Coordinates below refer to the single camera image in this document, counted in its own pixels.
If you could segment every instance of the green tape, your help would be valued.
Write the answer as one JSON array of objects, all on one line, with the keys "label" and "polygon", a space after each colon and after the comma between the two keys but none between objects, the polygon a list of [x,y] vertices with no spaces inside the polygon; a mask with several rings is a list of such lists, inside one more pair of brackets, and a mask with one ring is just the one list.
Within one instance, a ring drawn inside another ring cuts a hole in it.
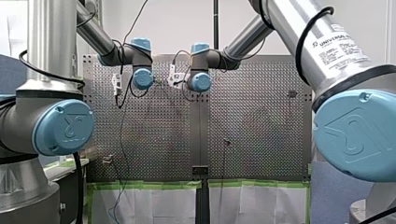
[{"label": "green tape", "polygon": [[88,224],[92,224],[92,207],[93,207],[93,187],[87,186],[87,201],[88,201]]},{"label": "green tape", "polygon": [[287,189],[306,189],[309,187],[308,182],[297,181],[275,181],[275,180],[250,180],[250,179],[227,179],[227,180],[209,180],[210,188],[240,188],[242,186],[255,187],[272,187]]},{"label": "green tape", "polygon": [[308,163],[308,174],[312,175],[312,163]]},{"label": "green tape", "polygon": [[311,223],[311,185],[308,183],[308,188],[306,189],[306,204],[305,204],[305,224]]},{"label": "green tape", "polygon": [[125,189],[200,189],[201,181],[179,181],[179,182],[108,182],[89,184],[94,190],[114,190],[123,187]]},{"label": "green tape", "polygon": [[64,161],[61,164],[59,164],[60,167],[75,167],[76,164],[74,161]]},{"label": "green tape", "polygon": [[240,188],[242,187],[242,180],[208,180],[210,188]]}]

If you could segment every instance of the white wall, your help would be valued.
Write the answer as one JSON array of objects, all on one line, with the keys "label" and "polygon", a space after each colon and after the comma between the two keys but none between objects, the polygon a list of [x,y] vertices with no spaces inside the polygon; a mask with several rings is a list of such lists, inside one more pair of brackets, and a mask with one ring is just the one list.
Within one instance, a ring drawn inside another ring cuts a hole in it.
[{"label": "white wall", "polygon": [[[387,60],[387,19],[391,12],[388,4],[394,0],[320,1],[335,7],[334,17],[346,27],[367,55],[376,62]],[[102,0],[105,30],[113,38],[123,39],[143,2]],[[150,38],[155,54],[190,49],[195,42],[207,42],[213,47],[212,14],[213,0],[149,0],[130,38]],[[219,0],[219,46],[223,48],[228,45],[255,15],[248,0]],[[272,34],[267,38],[261,54],[289,52],[277,34]]]},{"label": "white wall", "polygon": [[[102,0],[103,25],[112,38],[122,40],[144,0]],[[224,48],[256,16],[248,0],[219,0],[219,46]],[[213,0],[149,0],[132,37],[151,40],[154,54],[190,50],[196,42],[213,48]],[[289,54],[277,34],[262,52]]]},{"label": "white wall", "polygon": [[389,0],[389,63],[396,64],[396,1]]}]

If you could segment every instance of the perforated metal panel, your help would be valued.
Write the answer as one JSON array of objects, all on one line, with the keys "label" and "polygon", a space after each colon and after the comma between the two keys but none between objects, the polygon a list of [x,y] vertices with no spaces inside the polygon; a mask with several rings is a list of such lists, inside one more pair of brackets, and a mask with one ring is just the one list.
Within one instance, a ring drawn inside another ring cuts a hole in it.
[{"label": "perforated metal panel", "polygon": [[213,77],[209,178],[307,177],[311,95],[292,58],[257,56]]},{"label": "perforated metal panel", "polygon": [[[192,179],[193,165],[208,165],[209,178],[306,179],[312,102],[290,56],[256,56],[237,71],[211,71],[212,90],[194,103],[161,83],[172,59],[154,57],[159,83],[147,96],[129,100],[122,132],[126,161],[120,146],[124,110],[115,106],[111,86],[120,69],[84,58],[85,98],[96,116],[89,181]],[[184,71],[188,60],[179,61]],[[113,164],[103,164],[109,155]]]},{"label": "perforated metal panel", "polygon": [[[179,91],[162,83],[169,74],[171,59],[170,56],[155,57],[154,87],[140,99],[130,96],[124,108],[118,109],[111,77],[119,73],[120,68],[104,67],[93,56],[85,56],[84,75],[88,80],[92,77],[85,96],[95,113],[94,150],[89,153],[92,158],[90,181],[191,179],[190,103]],[[131,74],[132,66],[125,66],[124,71]],[[129,77],[122,78],[124,90]],[[136,95],[142,93],[134,90]],[[122,150],[128,160],[124,159]],[[113,164],[103,164],[102,158],[109,155],[113,155]]]}]

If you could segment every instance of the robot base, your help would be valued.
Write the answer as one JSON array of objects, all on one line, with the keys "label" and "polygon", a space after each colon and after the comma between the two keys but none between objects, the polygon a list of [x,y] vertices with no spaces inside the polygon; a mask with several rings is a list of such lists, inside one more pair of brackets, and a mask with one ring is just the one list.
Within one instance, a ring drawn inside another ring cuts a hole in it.
[{"label": "robot base", "polygon": [[38,159],[0,165],[0,220],[5,224],[60,223],[60,191]]}]

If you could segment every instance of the black rubber ring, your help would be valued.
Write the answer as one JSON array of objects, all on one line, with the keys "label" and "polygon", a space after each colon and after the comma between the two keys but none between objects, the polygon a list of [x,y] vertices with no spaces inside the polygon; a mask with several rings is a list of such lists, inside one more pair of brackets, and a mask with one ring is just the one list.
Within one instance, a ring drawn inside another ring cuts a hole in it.
[{"label": "black rubber ring", "polygon": [[317,112],[318,109],[323,105],[323,103],[325,103],[329,98],[331,98],[335,94],[338,94],[342,91],[346,91],[346,90],[348,90],[358,84],[361,84],[362,82],[367,81],[371,78],[381,77],[381,76],[388,75],[391,73],[396,73],[396,66],[386,64],[386,65],[378,66],[375,68],[371,68],[371,69],[364,71],[362,73],[358,73],[357,75],[355,75],[353,77],[349,77],[346,80],[344,80],[343,82],[338,83],[334,87],[328,89],[323,94],[321,94],[319,96],[319,98],[317,100],[315,100],[314,103],[312,104],[312,110],[314,110],[314,112]]},{"label": "black rubber ring", "polygon": [[265,13],[264,13],[264,9],[262,6],[262,0],[259,0],[259,11],[260,11],[260,16],[262,16],[262,21],[264,22],[264,24],[266,26],[268,26],[268,28],[275,30],[274,26],[267,19],[265,19]]}]

